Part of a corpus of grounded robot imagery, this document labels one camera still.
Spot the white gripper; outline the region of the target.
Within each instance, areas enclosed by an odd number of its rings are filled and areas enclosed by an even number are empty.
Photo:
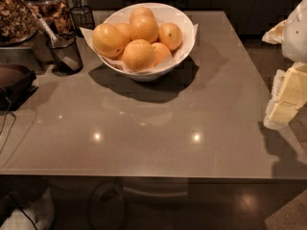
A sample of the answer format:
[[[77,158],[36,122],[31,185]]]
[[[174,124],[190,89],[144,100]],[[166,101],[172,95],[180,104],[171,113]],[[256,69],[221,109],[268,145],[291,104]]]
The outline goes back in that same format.
[[[278,70],[273,78],[272,97],[263,124],[279,130],[285,127],[307,103],[307,0],[302,0],[288,16],[265,32],[262,40],[281,44],[282,54],[295,62],[287,71]]]

